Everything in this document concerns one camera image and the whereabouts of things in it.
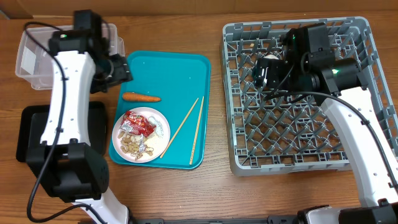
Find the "wooden chopstick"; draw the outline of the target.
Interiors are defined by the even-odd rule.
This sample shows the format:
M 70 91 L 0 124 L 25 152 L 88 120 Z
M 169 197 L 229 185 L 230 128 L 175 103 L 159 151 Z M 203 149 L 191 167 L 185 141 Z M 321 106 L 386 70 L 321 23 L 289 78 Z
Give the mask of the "wooden chopstick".
M 173 143 L 174 139 L 176 138 L 177 134 L 179 133 L 179 131 L 181 130 L 182 126 L 185 124 L 186 120 L 188 119 L 188 117 L 190 116 L 191 112 L 193 111 L 194 107 L 196 106 L 198 102 L 198 98 L 195 100 L 195 102 L 192 104 L 191 108 L 189 109 L 189 111 L 187 112 L 187 114 L 185 115 L 184 119 L 182 120 L 182 122 L 180 123 L 179 127 L 177 128 L 176 132 L 174 133 L 174 135 L 172 136 L 171 140 L 169 141 L 167 147 L 165 148 L 165 151 L 160 155 L 160 158 L 162 159 L 165 155 L 165 153 L 167 152 L 167 150 L 169 149 L 170 145 Z
M 190 166 L 193 164 L 193 157 L 194 157 L 195 148 L 196 148 L 196 144 L 197 144 L 197 137 L 198 137 L 199 127 L 200 127 L 200 122 L 201 122 L 201 114 L 202 114 L 202 111 L 203 111 L 204 99 L 205 99 L 205 97 L 203 96 L 202 99 L 201 99 L 201 105 L 200 105 L 200 110 L 199 110 L 198 119 L 197 119 L 197 126 L 196 126 L 196 129 L 195 129 L 195 135 L 194 135 L 194 139 L 193 139 L 192 151 L 191 151 L 191 155 L 190 155 L 190 162 L 189 162 Z

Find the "red snack wrapper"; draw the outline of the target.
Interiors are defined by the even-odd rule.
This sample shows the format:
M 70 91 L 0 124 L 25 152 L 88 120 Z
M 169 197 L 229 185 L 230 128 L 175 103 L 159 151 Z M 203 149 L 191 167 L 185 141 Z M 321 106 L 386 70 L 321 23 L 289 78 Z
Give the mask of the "red snack wrapper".
M 125 112 L 120 123 L 120 129 L 133 135 L 143 135 L 144 137 L 151 135 L 155 128 L 156 125 L 150 123 L 145 116 L 133 111 Z

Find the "grey dishwasher rack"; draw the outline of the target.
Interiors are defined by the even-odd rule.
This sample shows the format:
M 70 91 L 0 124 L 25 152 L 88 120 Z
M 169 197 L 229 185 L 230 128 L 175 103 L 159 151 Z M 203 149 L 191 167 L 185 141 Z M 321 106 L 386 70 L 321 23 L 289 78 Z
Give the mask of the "grey dishwasher rack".
M 375 114 L 397 151 L 397 113 L 386 83 L 371 26 L 363 17 L 324 18 L 329 43 L 338 60 L 353 58 L 369 83 Z M 281 37 L 315 19 L 240 22 L 223 27 L 221 61 L 229 144 L 229 161 L 238 176 L 285 174 L 306 170 L 348 170 L 349 161 L 337 132 L 322 109 L 308 96 L 267 100 L 269 90 L 257 86 L 258 59 L 273 55 L 287 73 Z

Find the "wooden chopstick left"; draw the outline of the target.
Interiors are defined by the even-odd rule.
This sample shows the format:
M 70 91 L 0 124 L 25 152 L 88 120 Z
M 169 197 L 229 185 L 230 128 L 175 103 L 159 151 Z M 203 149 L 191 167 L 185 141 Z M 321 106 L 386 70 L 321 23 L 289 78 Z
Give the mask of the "wooden chopstick left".
M 198 102 L 198 98 L 195 100 L 195 102 L 192 104 L 191 108 L 189 109 L 189 111 L 187 112 L 187 114 L 185 115 L 184 119 L 182 120 L 182 122 L 180 123 L 179 127 L 177 128 L 176 132 L 174 133 L 174 135 L 172 136 L 171 140 L 169 141 L 167 147 L 165 148 L 165 151 L 160 155 L 160 158 L 162 159 L 165 155 L 165 153 L 167 152 L 167 150 L 169 149 L 170 145 L 173 143 L 174 139 L 176 138 L 177 134 L 179 133 L 179 131 L 181 130 L 182 126 L 185 124 L 186 120 L 188 119 L 188 117 L 190 116 L 191 112 L 193 111 L 194 107 L 196 106 Z

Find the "white plate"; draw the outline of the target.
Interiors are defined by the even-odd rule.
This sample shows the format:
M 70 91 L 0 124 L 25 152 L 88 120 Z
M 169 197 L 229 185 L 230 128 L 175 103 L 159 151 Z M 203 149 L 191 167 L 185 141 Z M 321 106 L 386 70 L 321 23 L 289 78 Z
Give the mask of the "white plate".
M 134 108 L 129 111 L 133 111 L 135 113 L 139 113 L 143 116 L 145 116 L 147 119 L 150 116 L 154 116 L 156 119 L 158 119 L 162 125 L 163 125 L 163 130 L 164 130 L 164 136 L 161 138 L 158 135 L 156 135 L 155 131 L 149 135 L 147 138 L 149 138 L 149 144 L 154 148 L 154 155 L 153 156 L 147 156 L 145 155 L 142 159 L 139 159 L 138 161 L 135 161 L 132 156 L 129 154 L 125 154 L 120 150 L 121 144 L 118 141 L 118 134 L 120 131 L 124 131 L 120 129 L 120 123 L 123 119 L 123 115 L 116 121 L 113 132 L 112 132 L 112 146 L 116 150 L 116 153 L 121 156 L 125 161 L 132 162 L 134 164 L 143 164 L 146 162 L 153 161 L 154 159 L 158 158 L 164 151 L 165 148 L 167 147 L 169 140 L 170 140 L 170 126 L 168 121 L 166 120 L 165 116 L 161 114 L 159 111 L 148 108 L 148 107 L 139 107 L 139 108 Z

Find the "white crumpled tissue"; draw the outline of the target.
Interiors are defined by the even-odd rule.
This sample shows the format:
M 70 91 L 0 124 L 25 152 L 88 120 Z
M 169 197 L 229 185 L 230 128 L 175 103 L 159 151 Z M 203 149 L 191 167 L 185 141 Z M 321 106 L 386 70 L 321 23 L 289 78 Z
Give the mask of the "white crumpled tissue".
M 158 135 L 159 137 L 163 137 L 164 136 L 164 130 L 163 130 L 163 125 L 162 123 L 156 119 L 154 116 L 150 116 L 148 118 L 148 121 L 150 122 L 151 125 L 155 126 L 154 131 L 156 133 L 156 135 Z

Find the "black rectangular tray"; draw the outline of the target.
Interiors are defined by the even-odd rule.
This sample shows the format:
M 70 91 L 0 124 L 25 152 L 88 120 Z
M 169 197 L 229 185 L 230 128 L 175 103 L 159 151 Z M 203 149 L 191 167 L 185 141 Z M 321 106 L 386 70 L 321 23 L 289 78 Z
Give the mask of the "black rectangular tray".
M 25 162 L 28 148 L 37 147 L 40 144 L 49 109 L 50 105 L 34 105 L 22 111 L 16 151 L 17 161 Z M 104 103 L 91 101 L 88 111 L 88 134 L 91 147 L 102 156 L 106 152 L 107 123 L 108 117 Z

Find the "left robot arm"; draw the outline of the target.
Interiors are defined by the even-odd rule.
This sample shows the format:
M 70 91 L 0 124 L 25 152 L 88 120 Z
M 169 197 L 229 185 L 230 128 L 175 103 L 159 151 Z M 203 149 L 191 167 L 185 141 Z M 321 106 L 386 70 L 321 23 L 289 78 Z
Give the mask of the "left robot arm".
M 83 209 L 96 223 L 134 223 L 130 209 L 109 188 L 109 168 L 89 137 L 90 95 L 132 80 L 124 56 L 110 54 L 102 17 L 87 9 L 73 13 L 70 30 L 55 28 L 45 52 L 52 57 L 53 87 L 39 145 L 29 147 L 26 164 L 35 187 Z

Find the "peanut pile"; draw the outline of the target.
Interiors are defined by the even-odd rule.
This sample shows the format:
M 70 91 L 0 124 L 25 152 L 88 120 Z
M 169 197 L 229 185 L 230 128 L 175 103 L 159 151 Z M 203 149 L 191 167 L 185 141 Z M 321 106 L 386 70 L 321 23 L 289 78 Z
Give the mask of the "peanut pile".
M 132 156 L 135 161 L 142 159 L 145 155 L 154 155 L 154 148 L 150 146 L 149 138 L 145 137 L 143 134 L 135 135 L 120 131 L 118 134 L 118 141 L 121 144 L 119 147 L 120 150 Z

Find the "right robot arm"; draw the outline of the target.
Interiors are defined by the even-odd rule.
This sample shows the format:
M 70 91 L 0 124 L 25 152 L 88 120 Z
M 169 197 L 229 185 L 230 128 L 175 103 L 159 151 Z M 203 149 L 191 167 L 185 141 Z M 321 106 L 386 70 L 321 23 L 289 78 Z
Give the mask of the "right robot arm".
M 295 223 L 396 223 L 397 159 L 377 120 L 368 82 L 353 58 L 336 59 L 325 23 L 293 28 L 281 37 L 284 58 L 256 60 L 253 79 L 266 99 L 313 96 L 336 129 L 358 188 L 358 208 L 306 208 Z

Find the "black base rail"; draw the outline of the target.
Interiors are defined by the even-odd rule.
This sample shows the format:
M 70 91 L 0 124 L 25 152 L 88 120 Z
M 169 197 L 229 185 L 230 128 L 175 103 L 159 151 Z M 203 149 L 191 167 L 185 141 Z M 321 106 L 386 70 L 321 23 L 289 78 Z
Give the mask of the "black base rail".
M 133 218 L 135 224 L 295 224 L 296 215 L 271 215 L 267 218 L 226 218 L 226 219 L 184 219 L 164 220 L 163 218 Z

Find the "clear plastic storage bin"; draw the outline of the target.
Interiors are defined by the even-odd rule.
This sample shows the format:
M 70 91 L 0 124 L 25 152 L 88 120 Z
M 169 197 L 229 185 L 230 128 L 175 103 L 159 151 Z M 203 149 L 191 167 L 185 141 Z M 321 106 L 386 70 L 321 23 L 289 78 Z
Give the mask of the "clear plastic storage bin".
M 109 54 L 125 55 L 124 41 L 114 24 L 102 25 L 103 37 L 110 40 Z M 23 34 L 16 58 L 15 74 L 35 90 L 50 90 L 53 85 L 52 58 L 26 34 Z

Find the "teal serving tray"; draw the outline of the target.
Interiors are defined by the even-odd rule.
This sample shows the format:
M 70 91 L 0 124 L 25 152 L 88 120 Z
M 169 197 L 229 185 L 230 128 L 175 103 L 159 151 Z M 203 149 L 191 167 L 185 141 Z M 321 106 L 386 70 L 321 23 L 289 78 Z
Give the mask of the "teal serving tray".
M 192 104 L 198 102 L 182 126 L 164 157 L 143 163 L 144 167 L 168 169 L 195 169 L 205 154 L 206 125 L 210 99 L 211 63 L 195 54 L 178 54 L 139 50 L 127 57 L 133 80 L 121 85 L 121 93 L 134 92 L 158 96 L 160 102 L 128 102 L 118 99 L 116 121 L 128 110 L 148 107 L 159 111 L 169 122 L 171 137 L 176 132 Z M 197 144 L 190 166 L 195 129 L 202 97 L 205 97 Z

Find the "pink white bowl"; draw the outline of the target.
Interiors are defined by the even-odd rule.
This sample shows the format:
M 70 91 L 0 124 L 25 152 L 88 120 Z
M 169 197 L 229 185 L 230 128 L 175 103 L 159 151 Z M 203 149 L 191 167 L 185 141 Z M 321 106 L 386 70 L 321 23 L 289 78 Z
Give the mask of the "pink white bowl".
M 275 55 L 269 54 L 266 55 L 264 58 L 269 59 L 269 60 L 278 60 L 279 58 L 276 57 Z

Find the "orange carrot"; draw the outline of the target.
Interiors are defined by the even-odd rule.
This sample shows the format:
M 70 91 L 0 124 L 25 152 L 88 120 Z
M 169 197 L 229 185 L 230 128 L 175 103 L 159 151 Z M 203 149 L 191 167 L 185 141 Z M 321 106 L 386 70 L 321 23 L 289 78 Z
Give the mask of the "orange carrot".
M 157 96 L 142 95 L 134 92 L 125 92 L 122 94 L 122 99 L 124 101 L 134 101 L 134 102 L 159 102 L 161 98 Z

